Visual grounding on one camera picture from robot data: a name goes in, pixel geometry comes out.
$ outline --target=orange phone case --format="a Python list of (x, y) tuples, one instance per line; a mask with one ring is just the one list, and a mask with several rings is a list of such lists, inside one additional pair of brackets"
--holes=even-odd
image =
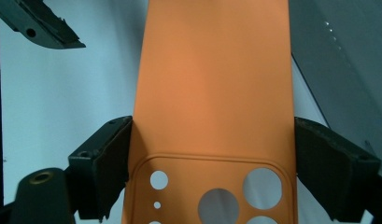
[[(235, 197), (236, 223), (297, 223), (290, 71), (287, 1), (149, 1), (122, 223), (202, 223), (212, 189)], [(269, 209), (244, 195), (259, 168), (281, 181)]]

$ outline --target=circular hole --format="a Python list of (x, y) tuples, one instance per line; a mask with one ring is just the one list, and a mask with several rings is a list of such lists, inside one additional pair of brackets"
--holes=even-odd
[(163, 171), (155, 171), (150, 176), (150, 185), (152, 185), (154, 189), (165, 189), (165, 187), (167, 187), (167, 184), (168, 176)]
[(42, 183), (49, 181), (52, 177), (53, 177), (52, 172), (42, 172), (40, 174), (34, 175), (30, 179), (30, 183), (33, 185), (42, 184)]
[(88, 151), (82, 151), (78, 154), (80, 157), (89, 158), (90, 153)]
[(277, 224), (277, 222), (269, 217), (254, 217), (247, 224)]
[(159, 208), (162, 207), (161, 203), (159, 203), (159, 202), (154, 203), (153, 206), (154, 206), (156, 209), (159, 209)]
[(34, 29), (27, 29), (26, 31), (25, 31), (25, 33), (28, 35), (28, 36), (30, 36), (30, 37), (35, 37), (36, 36), (36, 31), (34, 30)]
[(246, 200), (255, 208), (269, 209), (281, 199), (281, 180), (270, 169), (259, 168), (251, 171), (243, 184)]
[(203, 224), (234, 224), (239, 217), (239, 204), (226, 189), (212, 189), (205, 193), (198, 209)]

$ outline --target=white surface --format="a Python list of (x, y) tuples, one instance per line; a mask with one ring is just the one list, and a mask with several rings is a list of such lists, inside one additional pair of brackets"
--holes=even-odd
[[(0, 23), (6, 203), (24, 176), (64, 169), (67, 156), (101, 125), (133, 113), (147, 1), (45, 2), (87, 48), (44, 49)], [(295, 115), (324, 122), (296, 68), (293, 83)], [(298, 183), (299, 223), (332, 223)], [(122, 196), (105, 223), (120, 223), (121, 206)]]

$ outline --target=black metal bracket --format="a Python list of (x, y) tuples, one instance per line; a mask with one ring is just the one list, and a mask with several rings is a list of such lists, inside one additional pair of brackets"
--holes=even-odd
[(382, 223), (381, 160), (327, 127), (295, 118), (298, 177), (331, 219), (360, 222), (367, 209)]
[(0, 0), (0, 18), (31, 42), (49, 49), (85, 48), (43, 0)]
[(49, 168), (26, 176), (16, 200), (0, 209), (0, 224), (66, 224), (109, 217), (128, 181), (128, 153), (133, 119), (113, 119), (69, 157), (63, 171)]

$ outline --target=large circular hole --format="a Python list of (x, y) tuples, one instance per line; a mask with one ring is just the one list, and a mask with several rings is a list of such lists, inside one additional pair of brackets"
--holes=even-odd
[(278, 204), (282, 195), (281, 180), (270, 169), (251, 171), (243, 184), (246, 200), (258, 209), (269, 209)]
[(254, 217), (247, 224), (277, 224), (277, 222), (269, 217)]
[(226, 189), (212, 189), (199, 202), (199, 217), (203, 224), (234, 224), (239, 216), (239, 204)]
[(154, 189), (165, 189), (165, 187), (167, 187), (167, 184), (168, 176), (163, 171), (155, 171), (150, 176), (150, 185), (152, 185)]

